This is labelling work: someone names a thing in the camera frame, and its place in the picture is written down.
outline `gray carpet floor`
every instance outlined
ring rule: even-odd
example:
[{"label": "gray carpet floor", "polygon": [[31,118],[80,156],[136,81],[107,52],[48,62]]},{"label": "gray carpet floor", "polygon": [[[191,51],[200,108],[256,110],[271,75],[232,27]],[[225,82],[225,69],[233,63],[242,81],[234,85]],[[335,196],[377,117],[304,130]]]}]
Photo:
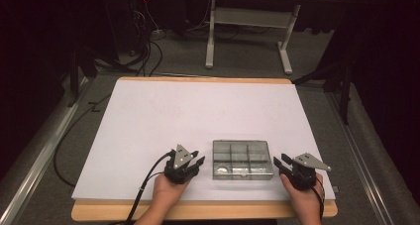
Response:
[{"label": "gray carpet floor", "polygon": [[[217,77],[288,77],[298,78],[315,69],[326,45],[329,34],[313,36],[308,32],[293,33],[288,53],[293,66],[292,75],[284,75],[275,43],[282,31],[264,31],[258,28],[246,29],[235,35],[229,31],[217,33],[214,68],[204,68],[206,36],[203,32],[193,32],[182,38],[172,32],[165,38],[156,40],[163,58],[155,75],[186,74]],[[121,60],[129,60],[121,53]],[[150,72],[159,60],[159,52],[153,47],[146,72]],[[112,92],[115,81],[120,76],[131,75],[114,70],[99,68],[99,74],[89,79],[89,88],[80,99],[79,107],[72,122],[91,106],[88,102],[98,102]],[[325,218],[324,224],[391,224],[383,223],[371,205],[366,185],[357,170],[349,136],[336,115],[334,100],[336,94],[326,94],[322,81],[310,81],[298,86],[298,93],[309,123],[313,130],[324,162],[333,168],[329,172],[333,186],[336,187],[339,213],[333,218]],[[34,137],[30,145],[18,158],[12,169],[0,183],[0,211],[3,213],[17,189],[42,150],[45,141],[53,134],[56,125],[67,110],[70,94],[67,90],[61,103],[55,108],[49,120]],[[384,150],[380,138],[368,119],[357,92],[352,88],[349,105],[349,122],[346,126],[352,139],[375,181],[386,211],[393,224],[418,224],[420,209],[411,198],[403,179]],[[99,104],[99,112],[88,112],[69,131],[57,155],[58,168],[69,181],[76,183],[83,168],[90,146],[95,138],[105,112],[107,100]],[[80,223],[71,219],[74,201],[70,198],[72,188],[61,182],[50,164],[28,202],[15,219],[15,224],[106,224],[104,222]],[[278,224],[298,224],[294,218],[278,219]]]}]

